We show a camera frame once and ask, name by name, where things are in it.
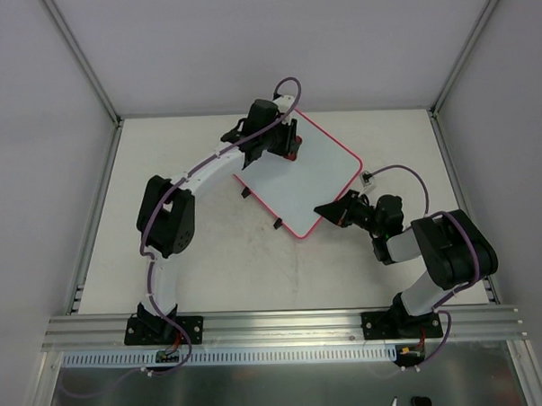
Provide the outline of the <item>red whiteboard eraser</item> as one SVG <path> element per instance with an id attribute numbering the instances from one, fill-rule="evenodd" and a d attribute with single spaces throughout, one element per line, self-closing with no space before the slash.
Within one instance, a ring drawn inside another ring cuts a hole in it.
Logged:
<path id="1" fill-rule="evenodd" d="M 303 140 L 301 136 L 295 136 L 294 140 L 290 140 L 287 145 L 287 151 L 282 155 L 283 158 L 294 162 L 297 159 L 299 148 L 301 147 Z"/>

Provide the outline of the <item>pink framed whiteboard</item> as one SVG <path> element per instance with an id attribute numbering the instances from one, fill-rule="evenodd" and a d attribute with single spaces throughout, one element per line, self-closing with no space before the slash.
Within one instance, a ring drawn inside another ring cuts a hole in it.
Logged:
<path id="1" fill-rule="evenodd" d="M 235 176 L 282 225 L 303 240 L 321 217 L 315 208 L 337 200 L 363 169 L 360 157 L 302 112 L 297 158 L 263 153 Z"/>

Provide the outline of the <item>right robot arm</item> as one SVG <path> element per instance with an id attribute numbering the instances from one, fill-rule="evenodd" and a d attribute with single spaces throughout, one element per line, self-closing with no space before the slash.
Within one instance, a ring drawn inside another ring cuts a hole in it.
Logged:
<path id="1" fill-rule="evenodd" d="M 443 337 L 437 310 L 499 266 L 492 245 L 460 209 L 419 218 L 404 227 L 400 197 L 385 194 L 371 205 L 365 195 L 349 190 L 315 212 L 340 228 L 356 225 L 366 230 L 376 259 L 384 265 L 418 257 L 425 264 L 425 272 L 396 294 L 386 311 L 360 315 L 365 340 Z"/>

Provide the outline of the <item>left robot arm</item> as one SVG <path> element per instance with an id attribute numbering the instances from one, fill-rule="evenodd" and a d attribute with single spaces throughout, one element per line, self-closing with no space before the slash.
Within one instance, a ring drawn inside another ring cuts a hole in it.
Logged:
<path id="1" fill-rule="evenodd" d="M 189 172 L 148 180 L 137 219 L 140 253 L 149 259 L 147 293 L 138 318 L 158 343 L 176 334 L 176 262 L 195 233 L 195 201 L 223 178 L 240 173 L 267 152 L 289 161 L 303 142 L 291 117 L 298 97 L 277 95 L 253 102 L 246 117 L 219 139 L 215 151 Z"/>

